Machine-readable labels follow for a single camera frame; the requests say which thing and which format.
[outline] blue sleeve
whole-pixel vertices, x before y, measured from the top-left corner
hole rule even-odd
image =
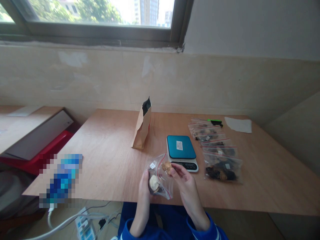
[[[133,218],[129,219],[122,231],[121,236],[119,237],[119,240],[132,240],[132,239],[170,239],[168,234],[163,231],[161,228],[158,227],[152,227],[152,226],[146,226],[145,230],[141,234],[140,237],[136,238],[131,235],[130,228],[133,222]]]
[[[187,218],[188,227],[190,228],[194,238],[197,240],[207,240],[207,239],[228,240],[224,231],[215,225],[215,223],[213,222],[212,218],[210,217],[210,215],[208,213],[206,213],[206,214],[210,220],[210,228],[205,232],[204,231],[197,231],[191,218],[190,217]]]

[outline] floor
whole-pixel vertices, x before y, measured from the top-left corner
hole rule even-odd
[[[87,208],[92,206],[103,206],[107,202],[97,200],[83,200],[79,203],[78,208],[58,208],[52,212],[51,223],[57,226],[68,217],[77,214],[84,206]],[[106,207],[91,208],[89,212],[99,212],[111,215],[121,212],[121,202],[110,202]],[[215,223],[226,232],[230,240],[254,240],[254,239],[274,239],[284,240],[283,236],[274,225],[268,213],[248,212],[248,211],[232,211],[222,209],[209,209],[206,211],[211,215]],[[113,221],[115,225],[119,225],[120,216]],[[96,231],[100,228],[98,220],[94,220]],[[5,239],[27,239],[39,236],[50,229],[47,224],[47,213],[44,217],[33,224],[26,225],[12,230],[7,234]],[[109,224],[100,233],[98,239],[111,239],[117,235],[118,229]],[[69,224],[66,228],[56,232],[48,239],[78,239],[75,223]]]

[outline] wall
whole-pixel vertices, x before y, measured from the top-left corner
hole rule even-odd
[[[0,104],[248,115],[264,125],[320,90],[299,60],[0,46]]]
[[[282,146],[320,176],[320,92],[265,126]]]
[[[264,129],[320,176],[320,92],[290,109]],[[287,240],[319,239],[320,217],[270,214]]]
[[[195,0],[185,52],[320,60],[318,0]]]

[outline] brown paper bag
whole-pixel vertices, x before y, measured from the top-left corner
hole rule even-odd
[[[151,120],[151,102],[150,97],[142,104],[139,112],[136,130],[134,132],[133,141],[131,147],[144,148],[144,141],[149,132],[149,125]]]

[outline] wooden table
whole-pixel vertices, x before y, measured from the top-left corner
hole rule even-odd
[[[152,113],[145,148],[138,150],[130,147],[137,117],[134,111],[97,109],[60,151],[84,156],[83,198],[136,202],[147,160],[167,152],[167,135],[191,138],[187,124],[197,117],[221,119],[243,159],[243,185],[205,180],[202,151],[191,138],[200,168],[193,176],[204,207],[320,215],[319,178],[254,122],[247,134],[231,130],[221,115]],[[47,181],[38,177],[24,194],[39,195]],[[182,205],[177,186],[172,200],[159,197],[155,203]]]
[[[60,112],[63,107],[42,107],[27,117],[9,117],[23,106],[0,106],[0,154],[36,129],[42,123]]]

